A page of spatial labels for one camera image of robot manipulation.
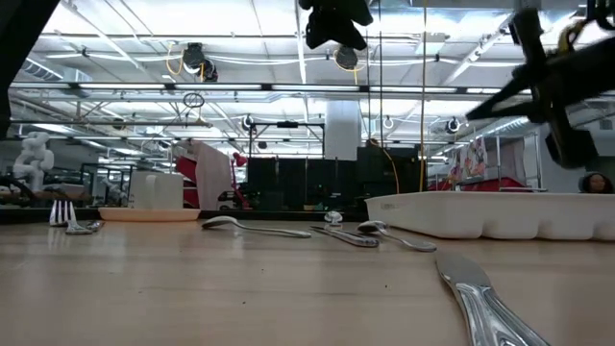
spoon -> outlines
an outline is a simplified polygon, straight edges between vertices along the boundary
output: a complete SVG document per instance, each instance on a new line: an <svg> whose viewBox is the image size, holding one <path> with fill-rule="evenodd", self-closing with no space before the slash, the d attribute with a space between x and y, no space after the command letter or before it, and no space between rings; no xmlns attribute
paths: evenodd
<svg viewBox="0 0 615 346"><path fill-rule="evenodd" d="M408 241L408 240L404 240L404 239L401 239L401 238L398 238L392 235L391 233L388 232L388 226L382 221L363 222L362 224L358 225L357 230L365 234L380 233L381 235L395 239L401 242L402 244L404 244L405 246L413 250L420 251L420 252L434 252L437 249L435 244L428 242L428 241L422 241L422 240Z"/></svg>
<svg viewBox="0 0 615 346"><path fill-rule="evenodd" d="M267 232L270 234L276 235L286 235L286 236L296 236L296 237L311 237L310 232L302 232L302 231L288 231L288 230L274 230L274 229L265 229L265 228L257 228L257 227L248 227L244 226L237 221L236 218L230 216L216 216L207 221L201 226L204 230L224 226L224 225L234 225L240 229L245 231L254 231L254 232Z"/></svg>

white plastic tray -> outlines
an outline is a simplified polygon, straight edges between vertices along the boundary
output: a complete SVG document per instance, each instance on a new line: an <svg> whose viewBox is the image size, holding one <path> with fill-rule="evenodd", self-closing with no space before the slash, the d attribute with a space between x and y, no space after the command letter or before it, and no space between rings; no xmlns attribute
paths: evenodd
<svg viewBox="0 0 615 346"><path fill-rule="evenodd" d="M443 238L615 240L615 195L438 191L366 203L370 220Z"/></svg>

butter knife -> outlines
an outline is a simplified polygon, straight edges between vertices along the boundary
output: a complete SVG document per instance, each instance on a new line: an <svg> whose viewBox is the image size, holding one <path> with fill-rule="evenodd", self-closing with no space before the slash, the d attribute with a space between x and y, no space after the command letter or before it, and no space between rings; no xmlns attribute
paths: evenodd
<svg viewBox="0 0 615 346"><path fill-rule="evenodd" d="M478 264L442 251L435 253L435 260L461 306L473 346L549 346L506 307Z"/></svg>

table surface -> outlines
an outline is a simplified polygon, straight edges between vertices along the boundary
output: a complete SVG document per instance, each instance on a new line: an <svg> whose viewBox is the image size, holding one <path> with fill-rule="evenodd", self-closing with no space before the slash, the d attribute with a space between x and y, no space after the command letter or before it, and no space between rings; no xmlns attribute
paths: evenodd
<svg viewBox="0 0 615 346"><path fill-rule="evenodd" d="M478 262L552 345L614 344L614 245L432 241ZM361 249L325 235L202 232L196 222L108 223L79 236L1 226L0 338L28 346L469 344L433 254L389 241Z"/></svg>

